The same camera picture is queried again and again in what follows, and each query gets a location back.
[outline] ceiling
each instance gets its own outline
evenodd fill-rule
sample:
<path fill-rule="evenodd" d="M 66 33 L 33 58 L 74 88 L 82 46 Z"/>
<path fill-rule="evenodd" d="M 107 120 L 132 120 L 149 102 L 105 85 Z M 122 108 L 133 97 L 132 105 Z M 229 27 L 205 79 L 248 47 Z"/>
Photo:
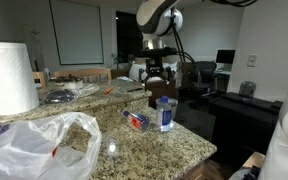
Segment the ceiling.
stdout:
<path fill-rule="evenodd" d="M 80 3 L 113 6 L 115 8 L 137 9 L 143 0 L 69 0 Z M 184 8 L 192 4 L 200 3 L 202 0 L 182 0 L 177 4 L 177 8 Z"/>

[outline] water bottle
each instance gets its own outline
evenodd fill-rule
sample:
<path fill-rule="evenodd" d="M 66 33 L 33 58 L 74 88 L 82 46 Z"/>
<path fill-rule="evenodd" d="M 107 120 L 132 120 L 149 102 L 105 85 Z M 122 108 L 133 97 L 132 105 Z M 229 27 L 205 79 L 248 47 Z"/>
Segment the water bottle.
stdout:
<path fill-rule="evenodd" d="M 123 112 L 123 116 L 127 118 L 128 122 L 140 131 L 146 131 L 150 126 L 150 120 L 148 117 L 139 113 L 130 113 L 128 111 Z"/>
<path fill-rule="evenodd" d="M 156 120 L 159 129 L 162 132 L 168 132 L 172 129 L 172 108 L 168 102 L 167 96 L 162 96 L 159 102 L 156 104 Z"/>

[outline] blue label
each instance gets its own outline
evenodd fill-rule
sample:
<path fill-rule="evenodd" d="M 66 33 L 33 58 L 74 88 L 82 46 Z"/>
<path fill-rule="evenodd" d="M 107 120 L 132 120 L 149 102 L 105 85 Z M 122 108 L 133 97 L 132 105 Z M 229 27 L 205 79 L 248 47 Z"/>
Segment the blue label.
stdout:
<path fill-rule="evenodd" d="M 162 126 L 169 125 L 171 123 L 172 111 L 163 111 Z"/>
<path fill-rule="evenodd" d="M 143 116 L 142 114 L 139 114 L 139 113 L 135 113 L 134 115 L 135 115 L 135 117 L 136 117 L 138 120 L 140 120 L 141 122 L 144 122 L 144 121 L 146 121 L 146 119 L 147 119 L 147 117 L 145 117 L 145 116 Z"/>

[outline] bottle cap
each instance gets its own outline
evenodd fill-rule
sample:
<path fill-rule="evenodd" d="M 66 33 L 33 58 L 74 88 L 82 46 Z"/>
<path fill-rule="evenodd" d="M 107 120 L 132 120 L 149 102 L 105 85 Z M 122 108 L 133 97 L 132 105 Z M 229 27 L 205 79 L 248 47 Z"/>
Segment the bottle cap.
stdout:
<path fill-rule="evenodd" d="M 168 103 L 168 97 L 167 96 L 162 96 L 161 103 Z"/>
<path fill-rule="evenodd" d="M 128 111 L 123 112 L 123 116 L 125 116 L 125 117 L 127 117 L 129 114 L 130 114 L 130 112 L 128 112 Z"/>

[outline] window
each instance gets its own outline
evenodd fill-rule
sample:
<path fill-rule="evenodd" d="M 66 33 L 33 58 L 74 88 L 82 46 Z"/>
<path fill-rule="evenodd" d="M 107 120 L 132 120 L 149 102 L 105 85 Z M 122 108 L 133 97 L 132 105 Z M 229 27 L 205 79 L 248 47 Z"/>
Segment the window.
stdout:
<path fill-rule="evenodd" d="M 143 34 L 137 26 L 136 16 L 123 12 L 116 12 L 117 49 L 120 58 L 127 62 L 132 54 L 142 56 Z"/>
<path fill-rule="evenodd" d="M 103 64 L 99 7 L 50 0 L 61 65 Z"/>

